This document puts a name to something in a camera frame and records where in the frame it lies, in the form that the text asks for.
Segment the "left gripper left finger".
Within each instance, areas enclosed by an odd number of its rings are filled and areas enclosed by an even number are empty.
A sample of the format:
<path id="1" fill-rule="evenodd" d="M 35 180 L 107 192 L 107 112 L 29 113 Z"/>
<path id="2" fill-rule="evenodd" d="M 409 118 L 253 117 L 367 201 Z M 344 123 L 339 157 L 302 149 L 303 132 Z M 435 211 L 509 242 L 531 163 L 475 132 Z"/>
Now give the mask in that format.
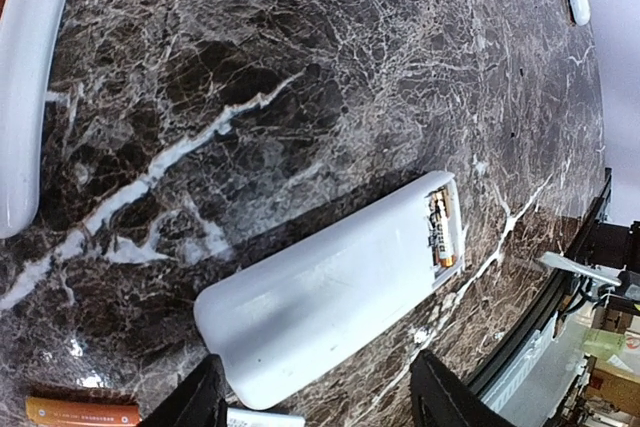
<path id="1" fill-rule="evenodd" d="M 207 355 L 145 419 L 149 427 L 225 427 L 228 404 L 221 359 Z"/>

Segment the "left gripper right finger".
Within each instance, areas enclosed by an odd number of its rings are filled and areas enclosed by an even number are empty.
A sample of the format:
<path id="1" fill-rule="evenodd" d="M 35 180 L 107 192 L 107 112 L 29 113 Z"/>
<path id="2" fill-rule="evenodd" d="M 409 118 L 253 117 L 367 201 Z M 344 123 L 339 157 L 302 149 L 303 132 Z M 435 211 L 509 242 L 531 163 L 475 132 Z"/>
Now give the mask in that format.
<path id="1" fill-rule="evenodd" d="M 421 427 L 513 427 L 481 402 L 430 350 L 410 367 L 412 417 Z"/>

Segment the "black gold AAA battery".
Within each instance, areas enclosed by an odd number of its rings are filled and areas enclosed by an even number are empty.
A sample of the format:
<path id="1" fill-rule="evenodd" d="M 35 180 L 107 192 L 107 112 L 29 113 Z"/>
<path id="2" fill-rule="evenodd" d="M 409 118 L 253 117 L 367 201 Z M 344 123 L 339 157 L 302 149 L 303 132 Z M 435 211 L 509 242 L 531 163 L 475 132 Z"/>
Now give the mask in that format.
<path id="1" fill-rule="evenodd" d="M 457 260 L 451 226 L 452 205 L 449 189 L 441 187 L 432 192 L 427 199 L 427 207 L 430 225 L 429 242 L 434 263 L 440 268 L 449 269 Z"/>

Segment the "black front table rail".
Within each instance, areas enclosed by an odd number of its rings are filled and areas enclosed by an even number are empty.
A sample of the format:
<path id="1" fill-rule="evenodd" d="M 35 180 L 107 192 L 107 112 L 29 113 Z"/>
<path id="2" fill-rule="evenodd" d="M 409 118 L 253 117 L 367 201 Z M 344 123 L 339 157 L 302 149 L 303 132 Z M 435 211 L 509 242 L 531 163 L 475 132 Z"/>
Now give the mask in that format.
<path id="1" fill-rule="evenodd" d="M 586 215 L 576 236 L 565 251 L 565 256 L 577 262 L 589 257 L 588 242 L 596 226 L 604 221 L 605 211 L 611 199 L 612 169 L 605 168 L 605 183 L 600 193 L 593 199 L 591 209 Z M 503 337 L 489 357 L 483 361 L 466 381 L 466 386 L 478 397 L 485 395 L 515 360 L 518 352 L 525 346 L 528 338 L 556 313 L 562 299 L 569 291 L 572 274 L 554 270 L 543 284 L 514 327 Z"/>

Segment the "white battery compartment cover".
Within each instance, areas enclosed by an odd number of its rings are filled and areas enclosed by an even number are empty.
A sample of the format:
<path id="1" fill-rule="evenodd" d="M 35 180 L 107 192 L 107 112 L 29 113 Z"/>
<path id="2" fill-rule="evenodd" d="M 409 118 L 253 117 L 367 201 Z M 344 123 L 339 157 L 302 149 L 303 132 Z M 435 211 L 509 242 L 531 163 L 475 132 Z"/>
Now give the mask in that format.
<path id="1" fill-rule="evenodd" d="M 297 415 L 250 411 L 229 407 L 228 427 L 304 427 L 306 421 Z"/>

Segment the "orange AAA battery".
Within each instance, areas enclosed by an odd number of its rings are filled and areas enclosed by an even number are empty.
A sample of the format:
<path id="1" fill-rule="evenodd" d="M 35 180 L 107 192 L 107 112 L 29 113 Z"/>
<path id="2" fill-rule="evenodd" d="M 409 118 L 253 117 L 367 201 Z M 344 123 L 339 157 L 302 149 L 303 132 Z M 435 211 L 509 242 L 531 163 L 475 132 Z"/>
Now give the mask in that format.
<path id="1" fill-rule="evenodd" d="M 41 426 L 137 426 L 141 422 L 137 405 L 109 405 L 28 397 L 30 421 Z"/>

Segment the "white remote with display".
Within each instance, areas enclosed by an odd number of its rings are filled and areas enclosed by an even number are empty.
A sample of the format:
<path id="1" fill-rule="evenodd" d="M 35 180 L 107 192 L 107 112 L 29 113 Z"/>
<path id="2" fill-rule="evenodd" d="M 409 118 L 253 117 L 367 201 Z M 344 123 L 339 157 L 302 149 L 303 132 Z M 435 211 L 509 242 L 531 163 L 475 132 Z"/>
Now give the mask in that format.
<path id="1" fill-rule="evenodd" d="M 66 0 L 6 0 L 1 12 L 1 237 L 39 205 L 45 97 Z"/>

